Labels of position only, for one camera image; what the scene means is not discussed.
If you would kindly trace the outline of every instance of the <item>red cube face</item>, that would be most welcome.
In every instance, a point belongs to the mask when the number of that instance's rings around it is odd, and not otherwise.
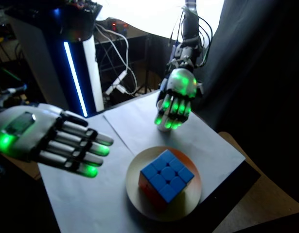
[[[140,172],[139,186],[150,202],[163,210],[194,177],[169,150],[165,150]]]

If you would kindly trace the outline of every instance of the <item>black curtain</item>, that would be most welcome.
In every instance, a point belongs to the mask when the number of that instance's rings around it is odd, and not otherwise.
[[[299,2],[225,0],[195,111],[299,202]]]

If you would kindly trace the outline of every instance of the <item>white cable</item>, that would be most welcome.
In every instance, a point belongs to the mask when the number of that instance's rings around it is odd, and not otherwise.
[[[129,55],[128,55],[128,53],[129,53],[129,52],[128,52],[128,51],[129,51],[129,42],[128,42],[128,40],[126,39],[125,36],[123,36],[123,35],[121,35],[121,34],[119,34],[119,33],[113,32],[113,31],[111,31],[111,30],[107,30],[107,29],[105,29],[105,28],[104,28],[103,26],[101,26],[101,25],[96,24],[95,27],[96,27],[96,29],[99,31],[99,33],[100,33],[104,38],[106,38],[106,39],[111,43],[111,45],[114,47],[114,49],[115,49],[116,53],[118,54],[120,60],[121,60],[122,63],[125,65],[125,71],[127,71],[127,70],[130,70],[130,71],[131,71],[132,76],[133,76],[133,79],[134,79],[134,83],[135,83],[135,89],[134,89],[134,91],[131,92],[131,93],[129,93],[129,92],[127,92],[127,91],[126,91],[126,93],[129,94],[129,95],[133,95],[133,94],[137,91],[137,88],[138,88],[138,82],[137,82],[137,80],[136,80],[136,77],[135,77],[135,74],[134,74],[133,70],[132,70],[132,69],[129,67],[129,65],[128,65],[128,62],[129,62],[129,60],[128,60],[128,57],[129,57]],[[100,30],[98,27],[102,28],[105,32],[109,32],[109,33],[115,34],[115,35],[117,35],[117,36],[122,37],[122,38],[125,40],[125,43],[126,43],[126,53],[125,53],[126,62],[125,62],[125,61],[123,60],[123,58],[121,57],[121,55],[120,55],[120,53],[119,53],[117,47],[116,47],[115,44],[112,42],[112,40],[111,40],[110,38],[108,38],[104,33],[102,33],[101,30]]]

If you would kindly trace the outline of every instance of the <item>bright white light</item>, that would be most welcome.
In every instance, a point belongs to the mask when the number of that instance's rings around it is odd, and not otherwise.
[[[74,81],[74,83],[75,83],[76,90],[77,90],[77,93],[78,93],[78,97],[79,97],[79,100],[80,100],[80,104],[81,104],[82,112],[83,112],[83,115],[84,115],[85,117],[87,117],[88,114],[87,114],[87,110],[86,110],[85,102],[83,101],[83,97],[82,97],[82,93],[81,93],[80,85],[79,85],[79,82],[78,82],[78,78],[77,78],[77,74],[76,74],[75,66],[73,65],[73,61],[72,61],[72,57],[71,57],[71,53],[70,53],[70,46],[68,45],[67,42],[64,42],[64,47],[65,47],[65,51],[66,51],[66,55],[67,55],[68,62],[69,62],[69,64],[70,64],[70,69],[71,69],[72,78],[73,78],[73,81]]]

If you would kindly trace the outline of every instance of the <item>wooden floor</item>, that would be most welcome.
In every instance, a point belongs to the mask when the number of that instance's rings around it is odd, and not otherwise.
[[[246,157],[246,161],[261,174],[261,177],[215,229],[215,233],[232,233],[299,212],[299,204],[259,170],[229,133],[219,134]],[[34,179],[40,178],[36,163],[27,164],[8,159]]]

